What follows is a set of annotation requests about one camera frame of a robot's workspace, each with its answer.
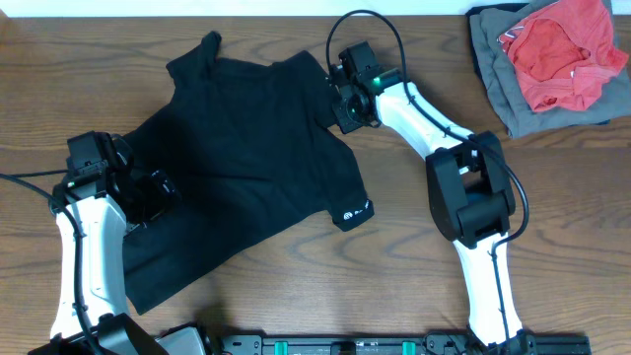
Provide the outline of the black t-shirt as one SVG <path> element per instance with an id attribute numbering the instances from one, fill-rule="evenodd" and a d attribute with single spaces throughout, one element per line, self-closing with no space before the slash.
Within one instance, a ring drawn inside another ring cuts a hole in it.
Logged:
<path id="1" fill-rule="evenodd" d="M 330 130 L 337 94 L 302 51 L 268 66 L 223 57 L 212 32 L 171 61 L 170 102 L 124 136 L 136 162 L 180 198 L 123 243 L 139 314 L 305 218 L 350 231 L 374 214 L 352 150 Z"/>

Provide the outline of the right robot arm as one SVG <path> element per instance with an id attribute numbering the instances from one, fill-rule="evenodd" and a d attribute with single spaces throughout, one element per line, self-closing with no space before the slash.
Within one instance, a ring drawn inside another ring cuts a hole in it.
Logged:
<path id="1" fill-rule="evenodd" d="M 344 49 L 329 71 L 341 99 L 333 107 L 344 133 L 384 125 L 425 163 L 430 212 L 458 254 L 478 351 L 528 354 L 508 268 L 516 195 L 501 144 L 450 121 L 397 70 L 385 70 L 365 41 Z"/>

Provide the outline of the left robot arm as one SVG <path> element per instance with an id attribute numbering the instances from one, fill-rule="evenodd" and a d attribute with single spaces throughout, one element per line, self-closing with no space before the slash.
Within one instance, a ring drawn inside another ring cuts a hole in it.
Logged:
<path id="1" fill-rule="evenodd" d="M 202 331 L 185 324 L 153 336 L 130 316 L 123 239 L 179 199 L 162 171 L 134 164 L 130 147 L 104 132 L 67 142 L 67 173 L 49 208 L 62 239 L 60 299 L 38 354 L 204 354 Z"/>

